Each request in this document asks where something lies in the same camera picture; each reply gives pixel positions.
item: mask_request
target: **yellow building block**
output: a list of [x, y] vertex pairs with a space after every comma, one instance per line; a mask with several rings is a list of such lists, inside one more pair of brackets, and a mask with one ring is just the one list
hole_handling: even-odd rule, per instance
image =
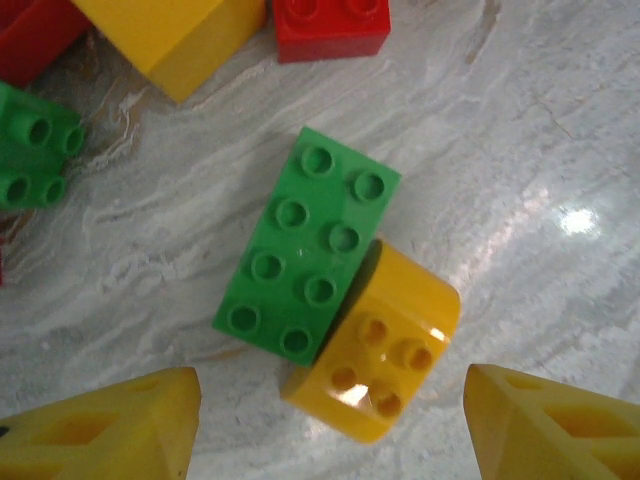
[[449, 345], [458, 293], [384, 242], [372, 245], [342, 307], [344, 319], [282, 398], [363, 443], [396, 422]]
[[265, 0], [72, 0], [173, 100], [191, 95], [264, 24]]
[[640, 406], [471, 365], [464, 410], [483, 480], [640, 480]]
[[163, 370], [0, 420], [2, 480], [180, 480], [198, 430], [195, 370]]

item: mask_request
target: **green building block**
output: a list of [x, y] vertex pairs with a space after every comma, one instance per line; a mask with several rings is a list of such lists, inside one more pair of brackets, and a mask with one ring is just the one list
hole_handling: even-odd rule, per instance
[[0, 210], [58, 203], [84, 137], [77, 113], [0, 82]]
[[311, 365], [399, 182], [397, 172], [305, 127], [213, 327]]

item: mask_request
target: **yellow cube block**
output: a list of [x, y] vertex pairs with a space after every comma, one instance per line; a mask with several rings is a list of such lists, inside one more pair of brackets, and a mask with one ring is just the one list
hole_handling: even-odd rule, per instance
[[376, 241], [340, 315], [316, 363], [296, 368], [281, 395], [355, 440], [374, 442], [448, 347], [460, 299], [453, 287]]
[[483, 480], [640, 480], [640, 405], [471, 365], [464, 410]]
[[264, 24], [265, 0], [72, 0], [173, 100], [191, 95]]
[[192, 368], [0, 420], [2, 480], [184, 480], [198, 430]]

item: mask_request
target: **marble floor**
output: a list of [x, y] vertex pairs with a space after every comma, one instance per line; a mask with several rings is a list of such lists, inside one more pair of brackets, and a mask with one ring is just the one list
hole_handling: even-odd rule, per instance
[[[70, 191], [4, 248], [0, 416], [153, 370], [203, 389], [190, 480], [479, 479], [470, 363], [640, 402], [640, 3], [392, 0], [374, 58], [281, 66], [272, 25], [176, 107], [92, 35], [34, 87], [87, 119]], [[360, 446], [210, 321], [301, 126], [399, 170], [381, 235], [457, 336]]]

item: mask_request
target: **white marble surface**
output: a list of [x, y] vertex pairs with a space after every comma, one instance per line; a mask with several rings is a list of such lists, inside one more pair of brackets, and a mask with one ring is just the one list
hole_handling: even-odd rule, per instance
[[[269, 26], [180, 108], [103, 40], [76, 47], [35, 91], [92, 133], [68, 198], [4, 251], [0, 415], [187, 364], [190, 480], [478, 479], [472, 362], [639, 402], [640, 3], [501, 1], [392, 0], [370, 59], [280, 66]], [[464, 302], [373, 447], [282, 403], [284, 362], [209, 326], [303, 124], [404, 174], [382, 234]]]

